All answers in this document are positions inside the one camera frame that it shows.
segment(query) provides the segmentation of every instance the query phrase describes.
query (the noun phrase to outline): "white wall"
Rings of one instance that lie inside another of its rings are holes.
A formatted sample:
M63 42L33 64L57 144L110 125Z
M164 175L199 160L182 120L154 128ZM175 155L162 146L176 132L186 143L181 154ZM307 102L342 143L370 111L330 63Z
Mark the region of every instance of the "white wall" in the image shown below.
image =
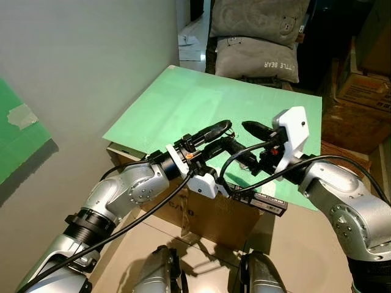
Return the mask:
M0 1L0 77L59 147L0 209L1 292L63 232L111 166L101 136L170 63L175 0Z

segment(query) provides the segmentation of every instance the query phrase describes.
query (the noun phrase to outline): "green board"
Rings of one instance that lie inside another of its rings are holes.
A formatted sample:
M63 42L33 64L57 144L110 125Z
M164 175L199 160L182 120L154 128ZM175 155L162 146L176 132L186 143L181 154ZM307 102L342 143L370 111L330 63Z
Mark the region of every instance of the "green board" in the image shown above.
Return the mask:
M50 137L30 109L0 79L0 184Z
M320 97L169 66L103 137L152 153L165 151L167 144L174 143L184 134L195 134L204 127L229 119L237 141L250 146L260 141L243 129L242 121L254 120L271 126L274 116L293 106L304 106L307 113L310 137L304 153L320 154ZM208 161L208 165L221 168L228 158L228 154L221 154ZM232 164L226 174L228 181L240 186L267 177L265 173L253 177L248 171L241 170L239 164ZM298 192L297 186L286 180L275 183L276 198L316 210Z

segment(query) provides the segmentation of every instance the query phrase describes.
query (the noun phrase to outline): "gray pillow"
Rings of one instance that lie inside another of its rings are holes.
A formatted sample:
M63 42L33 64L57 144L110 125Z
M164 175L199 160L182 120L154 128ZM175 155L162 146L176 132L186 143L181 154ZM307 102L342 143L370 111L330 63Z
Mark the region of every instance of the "gray pillow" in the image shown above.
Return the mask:
M227 78L277 77L299 82L296 48L257 38L219 38L217 42L216 75Z
M216 0L210 37L243 35L292 46L310 0Z

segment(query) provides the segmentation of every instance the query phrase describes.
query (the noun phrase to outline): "tape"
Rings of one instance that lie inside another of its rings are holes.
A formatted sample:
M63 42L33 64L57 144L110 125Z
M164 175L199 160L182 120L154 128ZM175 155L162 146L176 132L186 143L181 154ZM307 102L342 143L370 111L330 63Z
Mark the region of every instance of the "tape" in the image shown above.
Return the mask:
M19 105L18 107L9 110L7 118L8 122L19 127L19 130L23 130L38 122L38 117L35 116L26 104Z

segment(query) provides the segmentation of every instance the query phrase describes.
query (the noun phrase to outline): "cardboard box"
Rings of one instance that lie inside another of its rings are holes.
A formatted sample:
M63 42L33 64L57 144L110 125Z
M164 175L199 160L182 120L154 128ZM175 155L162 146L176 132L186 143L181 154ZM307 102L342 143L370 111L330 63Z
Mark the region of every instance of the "cardboard box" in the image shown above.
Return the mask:
M112 156L114 155L115 161L118 160L119 164L133 161L140 155L135 155L134 150L118 144L111 144L108 149L113 152ZM165 192L153 201L143 204L141 208L149 211L180 183L180 178L172 180ZM154 213L155 216L182 227L184 234L192 232L233 250L243 249L262 214L263 212L257 208L225 198L220 194L212 200L188 189L182 189Z
M356 42L357 67L391 75L391 2L376 0Z
M354 42L338 79L337 99L391 112L390 79L377 74L365 75L357 69Z
M337 72L334 60L318 90L323 97L322 140L370 154L391 133L391 114L336 98Z

